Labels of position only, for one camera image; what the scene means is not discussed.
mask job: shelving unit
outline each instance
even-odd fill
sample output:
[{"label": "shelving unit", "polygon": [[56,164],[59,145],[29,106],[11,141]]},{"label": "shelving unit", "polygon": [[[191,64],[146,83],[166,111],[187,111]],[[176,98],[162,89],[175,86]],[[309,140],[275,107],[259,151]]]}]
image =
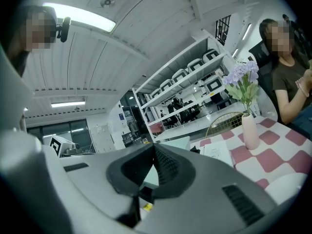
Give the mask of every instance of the shelving unit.
[{"label": "shelving unit", "polygon": [[[177,127],[167,129],[158,136],[153,135],[150,129],[152,125],[158,122],[162,122],[163,120],[170,118],[171,116],[179,114],[186,109],[200,104],[204,100],[207,100],[213,95],[216,95],[224,90],[224,86],[219,87],[210,94],[203,96],[202,98],[196,99],[194,102],[184,106],[183,108],[176,110],[168,115],[165,115],[164,117],[158,118],[153,122],[148,122],[145,116],[147,108],[153,108],[158,105],[163,105],[162,103],[165,103],[166,101],[176,96],[178,93],[181,93],[182,91],[189,89],[191,86],[194,86],[196,82],[211,74],[219,67],[221,67],[225,73],[231,71],[235,67],[235,60],[232,58],[230,53],[226,51],[224,47],[211,34],[209,34],[207,31],[203,32],[205,33],[205,36],[202,39],[194,42],[183,51],[181,51],[178,55],[173,57],[149,79],[147,79],[138,89],[132,89],[138,107],[143,116],[144,122],[153,139],[153,142],[186,135],[192,132],[196,132],[198,130],[208,128],[216,118],[225,113],[245,111],[243,104],[240,102],[236,102],[224,109],[206,115],[205,117],[196,119],[188,123],[184,123],[183,125]],[[147,103],[145,103],[144,105],[140,104],[140,101],[137,98],[137,93],[143,91],[150,94],[154,89],[159,88],[161,83],[164,82],[166,79],[171,79],[172,75],[179,69],[185,69],[189,62],[196,58],[201,58],[201,55],[210,48],[217,50],[219,55],[209,62],[205,63],[204,65],[200,66],[199,68],[195,69],[193,72],[191,72],[178,82],[174,83],[172,86],[161,92],[156,97],[150,98],[149,96],[147,96],[147,98],[149,98],[149,101],[147,101]]]}]

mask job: smoke detector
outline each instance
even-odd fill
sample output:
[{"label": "smoke detector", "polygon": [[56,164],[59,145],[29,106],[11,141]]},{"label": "smoke detector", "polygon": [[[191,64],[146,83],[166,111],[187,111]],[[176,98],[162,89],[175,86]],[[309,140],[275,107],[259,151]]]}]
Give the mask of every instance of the smoke detector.
[{"label": "smoke detector", "polygon": [[115,0],[101,0],[102,8],[110,8],[115,5]]}]

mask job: hand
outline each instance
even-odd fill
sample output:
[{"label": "hand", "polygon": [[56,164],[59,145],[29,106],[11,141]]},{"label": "hand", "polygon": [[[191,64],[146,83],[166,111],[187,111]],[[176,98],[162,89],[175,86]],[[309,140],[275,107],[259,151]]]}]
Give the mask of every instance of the hand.
[{"label": "hand", "polygon": [[309,92],[310,89],[312,89],[312,70],[311,69],[307,69],[304,72],[302,79],[300,79],[300,84],[303,89],[307,89],[307,92]]}]

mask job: gold wire basket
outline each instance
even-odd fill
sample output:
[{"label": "gold wire basket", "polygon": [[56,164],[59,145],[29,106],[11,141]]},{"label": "gold wire basket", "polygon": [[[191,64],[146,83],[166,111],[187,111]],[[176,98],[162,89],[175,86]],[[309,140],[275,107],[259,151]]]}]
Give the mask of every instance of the gold wire basket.
[{"label": "gold wire basket", "polygon": [[217,133],[226,132],[240,126],[242,124],[242,116],[242,112],[232,112],[218,117],[208,128],[205,138],[208,135],[214,136]]}]

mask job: white vase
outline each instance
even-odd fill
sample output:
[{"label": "white vase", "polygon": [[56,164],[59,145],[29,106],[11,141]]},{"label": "white vase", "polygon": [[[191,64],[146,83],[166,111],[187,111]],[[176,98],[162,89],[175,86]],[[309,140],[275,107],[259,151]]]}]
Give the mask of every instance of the white vase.
[{"label": "white vase", "polygon": [[257,125],[252,114],[244,114],[242,116],[242,127],[245,146],[249,150],[256,149],[260,144],[260,140]]}]

